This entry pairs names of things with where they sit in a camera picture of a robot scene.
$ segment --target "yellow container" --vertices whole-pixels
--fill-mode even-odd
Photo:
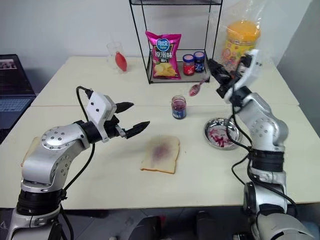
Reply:
[[[227,71],[237,68],[241,56],[254,49],[260,37],[260,29],[252,21],[241,20],[227,27],[227,39],[222,52],[222,61]]]

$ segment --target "bread slice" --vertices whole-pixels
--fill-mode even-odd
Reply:
[[[179,139],[175,136],[159,135],[153,137],[146,146],[146,155],[140,170],[158,171],[174,174],[179,155]]]

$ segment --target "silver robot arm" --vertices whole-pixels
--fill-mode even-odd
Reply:
[[[208,66],[220,83],[217,93],[226,103],[232,103],[250,132],[252,146],[247,173],[251,181],[244,186],[243,209],[249,215],[253,237],[256,240],[314,239],[302,223],[287,214],[283,163],[288,127],[273,115],[257,93],[248,89],[262,67],[260,51],[254,49],[242,57],[233,76],[212,59]]]
[[[21,192],[12,213],[7,240],[60,239],[62,229],[57,218],[60,202],[66,198],[63,187],[72,161],[90,144],[105,143],[117,136],[131,138],[150,123],[141,122],[129,130],[122,129],[114,114],[134,104],[115,104],[110,97],[89,89],[86,93],[89,121],[49,129],[23,162]]]

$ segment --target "potato chips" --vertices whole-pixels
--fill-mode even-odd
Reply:
[[[181,39],[181,34],[155,35],[145,32],[152,45],[153,77],[180,80],[176,52]]]

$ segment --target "metal plate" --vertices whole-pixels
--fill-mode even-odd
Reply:
[[[218,117],[206,122],[203,132],[205,139],[211,146],[223,150],[231,150],[237,147],[227,136],[227,125],[228,119],[226,118]],[[242,133],[232,121],[230,121],[228,128],[232,139],[241,142]]]

